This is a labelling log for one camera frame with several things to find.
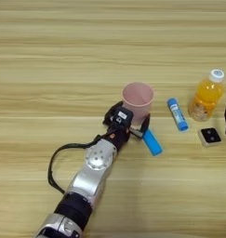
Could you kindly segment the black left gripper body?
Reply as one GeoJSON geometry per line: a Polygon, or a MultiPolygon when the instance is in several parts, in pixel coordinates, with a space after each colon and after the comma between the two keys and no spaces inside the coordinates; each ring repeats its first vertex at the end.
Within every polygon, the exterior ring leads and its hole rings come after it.
{"type": "Polygon", "coordinates": [[[119,125],[116,122],[110,122],[104,125],[107,127],[107,132],[103,138],[112,143],[118,152],[128,142],[130,135],[134,135],[139,139],[143,136],[141,131],[132,126],[119,125]]]}

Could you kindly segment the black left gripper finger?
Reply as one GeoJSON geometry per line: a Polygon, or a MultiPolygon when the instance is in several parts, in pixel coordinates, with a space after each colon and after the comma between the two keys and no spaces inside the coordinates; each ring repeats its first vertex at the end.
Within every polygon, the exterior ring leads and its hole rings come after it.
{"type": "Polygon", "coordinates": [[[141,127],[140,127],[140,137],[141,138],[143,138],[143,135],[149,128],[150,118],[151,118],[151,116],[148,114],[141,124],[141,127]]]}
{"type": "Polygon", "coordinates": [[[123,105],[123,101],[119,101],[116,104],[114,104],[109,111],[107,111],[104,115],[104,119],[103,119],[103,124],[106,126],[109,126],[112,121],[113,121],[113,116],[115,114],[115,111],[118,107],[121,107],[123,105]]]}

